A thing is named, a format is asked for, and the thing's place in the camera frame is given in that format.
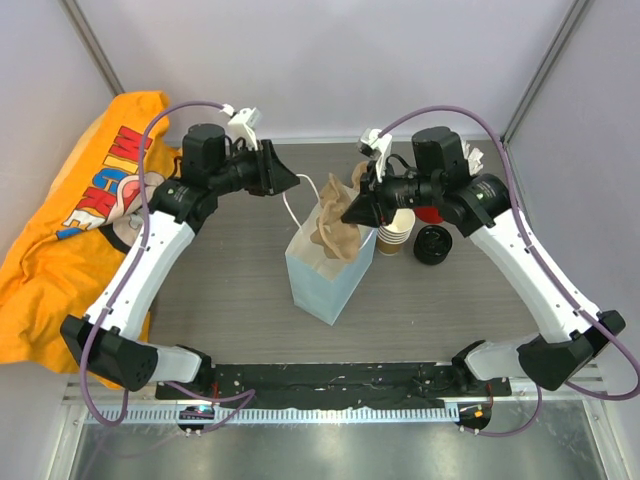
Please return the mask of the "brown pulp cup carrier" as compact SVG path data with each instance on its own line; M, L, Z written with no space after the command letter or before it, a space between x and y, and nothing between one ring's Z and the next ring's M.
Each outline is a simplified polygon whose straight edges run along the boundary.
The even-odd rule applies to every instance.
M346 224L342 215L359 194L359 188L346 186L335 174L330 173L319 197L320 213L314 220L310 241L323 248L329 259L353 263L358 257L362 235L355 224Z

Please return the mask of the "stack of paper cups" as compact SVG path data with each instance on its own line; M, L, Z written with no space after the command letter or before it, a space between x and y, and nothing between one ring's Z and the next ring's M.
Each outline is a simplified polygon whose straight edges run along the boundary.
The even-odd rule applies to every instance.
M378 229L376 248L383 255L391 256L400 252L409 239L416 222L411 209L398 209L393 221Z

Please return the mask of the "white blue paper bag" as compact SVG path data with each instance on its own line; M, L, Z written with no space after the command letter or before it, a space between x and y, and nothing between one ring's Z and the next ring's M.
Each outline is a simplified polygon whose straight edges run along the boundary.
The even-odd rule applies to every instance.
M314 220L320 213L321 189L311 186L316 203L308 217L299 220L287 199L283 203L296 226L285 250L294 304L328 325L336 322L373 260L377 230L358 226L362 235L358 257L353 263L329 259L323 248L310 241Z

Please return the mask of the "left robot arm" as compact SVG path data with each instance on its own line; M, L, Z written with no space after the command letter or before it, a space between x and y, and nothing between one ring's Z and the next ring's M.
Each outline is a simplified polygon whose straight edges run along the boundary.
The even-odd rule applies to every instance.
M300 180L270 140L253 146L232 141L219 125L192 126L182 147L179 176L155 188L150 216L116 275L82 317L63 320L60 333L78 364L126 390L177 382L187 396L200 399L213 385L208 355L139 339L152 301L221 196L241 190L276 196Z

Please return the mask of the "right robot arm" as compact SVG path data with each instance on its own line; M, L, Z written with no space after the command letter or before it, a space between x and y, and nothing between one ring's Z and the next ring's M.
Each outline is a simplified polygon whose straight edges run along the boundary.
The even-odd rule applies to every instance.
M534 318L529 340L478 341L459 353L451 371L457 391L472 395L488 380L525 375L555 391L608 345L626 323L580 294L535 238L524 214L496 176L483 172L482 152L447 127L411 138L415 164L395 174L391 134L368 129L358 149L369 157L359 193L342 220L382 229L401 209L434 207L499 268Z

